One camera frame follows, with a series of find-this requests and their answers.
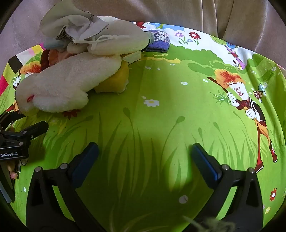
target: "red hair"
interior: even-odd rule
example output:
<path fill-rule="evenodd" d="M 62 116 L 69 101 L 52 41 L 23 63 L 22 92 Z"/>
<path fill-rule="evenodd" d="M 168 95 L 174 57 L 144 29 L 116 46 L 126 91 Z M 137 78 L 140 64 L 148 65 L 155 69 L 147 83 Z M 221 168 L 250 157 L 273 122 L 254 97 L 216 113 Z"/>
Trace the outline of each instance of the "red hair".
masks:
<path fill-rule="evenodd" d="M 237 82 L 242 82 L 245 83 L 245 81 L 238 75 L 237 73 L 230 73 L 227 70 L 223 69 L 217 69 L 215 70 L 215 76 L 216 76 L 216 81 L 217 83 L 227 89 L 229 83 L 237 83 Z"/>

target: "white cloth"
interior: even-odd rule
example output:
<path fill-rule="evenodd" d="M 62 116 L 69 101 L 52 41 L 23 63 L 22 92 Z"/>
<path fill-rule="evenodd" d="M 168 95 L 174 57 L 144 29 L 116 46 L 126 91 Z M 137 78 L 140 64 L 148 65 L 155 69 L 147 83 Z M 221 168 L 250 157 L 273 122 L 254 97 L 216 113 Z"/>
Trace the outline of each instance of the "white cloth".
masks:
<path fill-rule="evenodd" d="M 75 7 L 71 0 L 62 0 L 43 17 L 40 31 L 47 37 L 56 38 L 65 27 L 65 32 L 75 40 L 85 40 L 100 33 L 108 22 L 90 12 Z"/>

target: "blue gripper pad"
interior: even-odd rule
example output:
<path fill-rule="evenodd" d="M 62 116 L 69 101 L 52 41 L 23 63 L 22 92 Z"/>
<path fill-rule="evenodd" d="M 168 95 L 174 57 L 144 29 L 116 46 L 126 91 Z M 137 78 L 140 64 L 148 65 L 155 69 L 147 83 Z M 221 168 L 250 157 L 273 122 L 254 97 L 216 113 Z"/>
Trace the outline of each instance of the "blue gripper pad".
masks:
<path fill-rule="evenodd" d="M 191 157 L 198 167 L 202 177 L 210 189 L 216 189 L 222 177 L 221 166 L 218 161 L 207 154 L 199 143 L 195 143 L 191 149 Z"/>
<path fill-rule="evenodd" d="M 89 143 L 80 154 L 81 161 L 71 175 L 71 184 L 75 189 L 81 187 L 98 156 L 99 148 L 96 143 Z"/>

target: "purple flower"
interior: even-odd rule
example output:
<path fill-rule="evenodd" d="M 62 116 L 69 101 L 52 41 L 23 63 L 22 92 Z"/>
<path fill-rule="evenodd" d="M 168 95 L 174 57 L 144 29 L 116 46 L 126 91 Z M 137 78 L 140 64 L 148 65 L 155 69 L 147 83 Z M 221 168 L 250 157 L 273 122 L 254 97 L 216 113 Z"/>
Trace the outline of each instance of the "purple flower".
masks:
<path fill-rule="evenodd" d="M 182 34 L 182 33 L 179 33 L 179 32 L 176 32 L 176 33 L 175 33 L 175 36 L 177 36 L 177 37 L 183 37 L 183 34 Z"/>

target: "brown cloth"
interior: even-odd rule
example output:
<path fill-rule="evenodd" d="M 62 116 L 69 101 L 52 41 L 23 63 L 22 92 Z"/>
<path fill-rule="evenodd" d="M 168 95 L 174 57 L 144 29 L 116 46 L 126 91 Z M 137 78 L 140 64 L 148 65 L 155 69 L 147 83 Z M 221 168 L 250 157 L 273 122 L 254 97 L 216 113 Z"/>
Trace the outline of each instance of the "brown cloth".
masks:
<path fill-rule="evenodd" d="M 39 24 L 57 2 L 21 2 L 0 34 L 0 72 L 9 58 L 44 41 Z M 203 31 L 286 68 L 286 26 L 267 0 L 74 0 L 74 4 L 96 15 Z"/>

